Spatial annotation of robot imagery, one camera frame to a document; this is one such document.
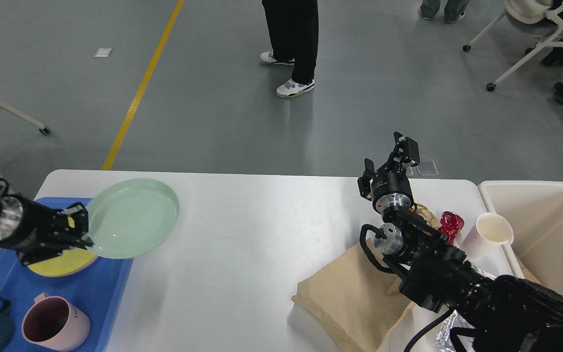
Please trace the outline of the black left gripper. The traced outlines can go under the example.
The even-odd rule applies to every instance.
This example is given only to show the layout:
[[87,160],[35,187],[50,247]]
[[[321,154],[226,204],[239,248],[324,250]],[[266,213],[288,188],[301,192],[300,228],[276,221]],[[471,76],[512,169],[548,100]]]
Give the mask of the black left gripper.
[[16,251],[23,266],[56,258],[65,250],[94,246],[88,236],[68,235],[88,233],[89,214],[81,202],[65,209],[51,209],[27,199],[5,198],[5,205],[20,218],[8,239],[9,249]]

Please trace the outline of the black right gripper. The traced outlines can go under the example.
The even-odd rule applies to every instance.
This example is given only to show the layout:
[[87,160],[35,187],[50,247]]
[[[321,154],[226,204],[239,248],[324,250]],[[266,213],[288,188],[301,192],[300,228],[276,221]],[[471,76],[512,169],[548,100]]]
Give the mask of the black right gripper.
[[415,203],[407,176],[409,167],[420,164],[418,143],[398,131],[393,132],[395,146],[377,173],[371,159],[364,159],[364,171],[358,178],[360,196],[371,199],[373,209],[385,214],[393,207],[409,209]]

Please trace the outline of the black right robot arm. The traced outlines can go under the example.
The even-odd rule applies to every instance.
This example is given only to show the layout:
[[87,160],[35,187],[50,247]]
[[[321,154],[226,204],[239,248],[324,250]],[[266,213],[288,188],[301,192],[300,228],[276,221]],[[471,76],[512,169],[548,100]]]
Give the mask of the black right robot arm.
[[433,312],[448,310],[420,330],[405,350],[452,312],[469,327],[453,327],[449,339],[465,350],[460,337],[473,339],[476,352],[563,352],[563,295],[511,275],[491,279],[478,273],[465,252],[416,214],[407,169],[420,163],[415,140],[394,132],[395,147],[376,169],[371,159],[358,178],[358,190],[381,215],[383,225],[362,225],[359,243],[379,271],[401,279],[398,290]]

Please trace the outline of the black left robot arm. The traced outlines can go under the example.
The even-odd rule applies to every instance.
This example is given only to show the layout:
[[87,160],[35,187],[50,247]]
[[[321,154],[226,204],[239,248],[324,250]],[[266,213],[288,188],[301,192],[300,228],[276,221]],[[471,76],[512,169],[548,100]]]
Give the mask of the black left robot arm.
[[24,266],[58,258],[65,250],[87,250],[94,245],[89,234],[87,208],[76,202],[65,209],[9,192],[0,178],[0,249],[13,250]]

